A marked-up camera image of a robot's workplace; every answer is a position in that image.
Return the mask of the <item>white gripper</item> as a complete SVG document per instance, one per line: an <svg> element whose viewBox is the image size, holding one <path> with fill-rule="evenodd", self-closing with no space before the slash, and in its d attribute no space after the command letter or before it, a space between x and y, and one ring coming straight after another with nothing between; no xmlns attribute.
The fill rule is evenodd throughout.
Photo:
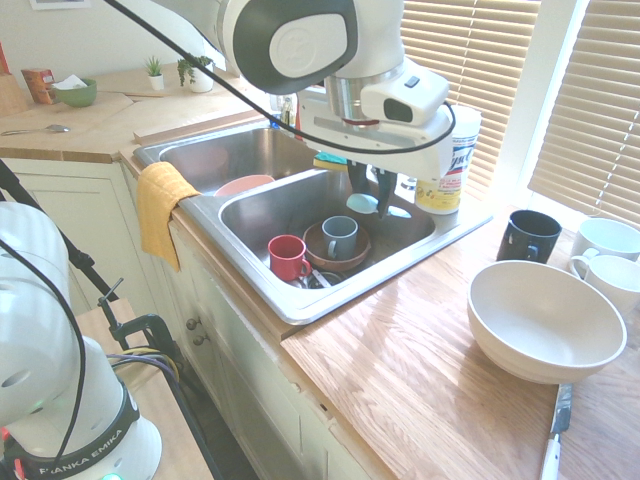
<svg viewBox="0 0 640 480"><path fill-rule="evenodd" d="M307 145L352 160L348 162L348 176L353 194L371 195L366 164L380 168L380 219L387 215L390 196L396 188L396 173L416 179L439 179L449 169L453 141L451 114L446 106L439 107L424 126L401 126L388 121L355 126L331 111L322 92L301 92L298 101L301 131L312 137Z"/></svg>

